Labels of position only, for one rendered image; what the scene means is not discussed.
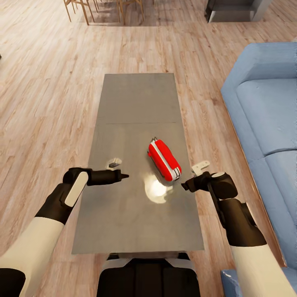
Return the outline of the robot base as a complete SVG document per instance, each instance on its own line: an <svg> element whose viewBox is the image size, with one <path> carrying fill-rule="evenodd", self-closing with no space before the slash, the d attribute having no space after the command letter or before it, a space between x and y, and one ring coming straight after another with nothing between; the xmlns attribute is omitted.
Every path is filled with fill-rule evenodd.
<svg viewBox="0 0 297 297"><path fill-rule="evenodd" d="M97 297L200 297L194 263L187 253L173 258L118 258L102 266Z"/></svg>

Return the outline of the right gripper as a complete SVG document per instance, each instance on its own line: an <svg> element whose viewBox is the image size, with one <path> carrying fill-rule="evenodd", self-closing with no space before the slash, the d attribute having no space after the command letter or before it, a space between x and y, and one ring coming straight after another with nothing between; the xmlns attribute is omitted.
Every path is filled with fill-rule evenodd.
<svg viewBox="0 0 297 297"><path fill-rule="evenodd" d="M181 185L186 191L190 190L190 192L192 193L196 192L199 189L204 190L202 186L202 180L205 176L208 176L208 175L210 175L210 173L208 171L205 171L202 175L193 177L187 180L185 183L182 183Z"/></svg>

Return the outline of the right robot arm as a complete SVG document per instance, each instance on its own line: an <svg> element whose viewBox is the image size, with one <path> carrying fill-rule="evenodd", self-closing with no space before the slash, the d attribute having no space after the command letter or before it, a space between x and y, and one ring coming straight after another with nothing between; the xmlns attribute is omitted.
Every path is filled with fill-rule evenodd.
<svg viewBox="0 0 297 297"><path fill-rule="evenodd" d="M230 244L243 297L297 297L258 228L249 204L241 203L235 183L226 172L202 172L207 160L192 167L194 177L181 185L187 191L210 192Z"/></svg>

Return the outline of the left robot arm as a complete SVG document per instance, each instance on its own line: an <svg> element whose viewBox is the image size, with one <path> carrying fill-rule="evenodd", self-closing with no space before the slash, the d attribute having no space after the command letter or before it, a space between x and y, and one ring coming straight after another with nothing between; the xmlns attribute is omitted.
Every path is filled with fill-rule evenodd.
<svg viewBox="0 0 297 297"><path fill-rule="evenodd" d="M106 185L129 175L114 170L114 158L104 170L70 168L22 234L0 257L0 297L33 297L46 272L61 232L85 185Z"/></svg>

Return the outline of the radio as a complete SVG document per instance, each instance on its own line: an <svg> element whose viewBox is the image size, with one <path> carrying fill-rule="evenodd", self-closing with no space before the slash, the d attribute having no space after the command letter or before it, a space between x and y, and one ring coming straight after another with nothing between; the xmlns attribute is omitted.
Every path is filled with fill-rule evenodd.
<svg viewBox="0 0 297 297"><path fill-rule="evenodd" d="M182 172L181 167L163 141L153 139L149 145L148 155L163 178L170 182L179 179Z"/></svg>

